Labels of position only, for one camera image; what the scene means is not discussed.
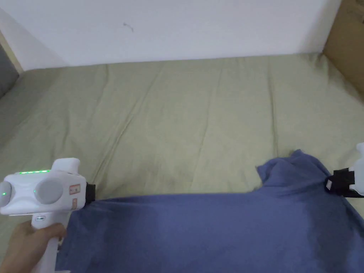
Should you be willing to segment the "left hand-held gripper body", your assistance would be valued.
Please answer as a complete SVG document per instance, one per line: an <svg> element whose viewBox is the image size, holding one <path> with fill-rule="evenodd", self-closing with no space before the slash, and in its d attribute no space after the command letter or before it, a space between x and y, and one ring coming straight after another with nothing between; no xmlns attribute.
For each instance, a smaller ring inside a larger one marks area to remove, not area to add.
<svg viewBox="0 0 364 273"><path fill-rule="evenodd" d="M57 159L51 169L10 174L0 184L2 215L30 215L38 230L56 223L96 199L96 186L78 172L77 158Z"/></svg>

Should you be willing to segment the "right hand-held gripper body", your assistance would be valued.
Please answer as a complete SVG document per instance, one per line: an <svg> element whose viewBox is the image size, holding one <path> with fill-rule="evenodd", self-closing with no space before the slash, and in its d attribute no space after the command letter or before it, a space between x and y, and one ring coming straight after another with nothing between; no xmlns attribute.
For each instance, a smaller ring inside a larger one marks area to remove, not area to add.
<svg viewBox="0 0 364 273"><path fill-rule="evenodd" d="M364 197L364 144L359 143L356 149L360 158L352 167L334 170L333 175L325 180L325 191L345 198Z"/></svg>

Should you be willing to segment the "person's left hand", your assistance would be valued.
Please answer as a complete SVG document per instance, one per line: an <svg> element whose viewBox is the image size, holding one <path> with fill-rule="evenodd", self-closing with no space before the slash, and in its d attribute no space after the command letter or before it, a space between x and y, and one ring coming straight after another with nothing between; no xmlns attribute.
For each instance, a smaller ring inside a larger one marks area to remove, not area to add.
<svg viewBox="0 0 364 273"><path fill-rule="evenodd" d="M20 223L14 229L4 256L2 273L30 273L40 261L51 239L61 240L66 228L56 223L42 229L34 229L31 220Z"/></svg>

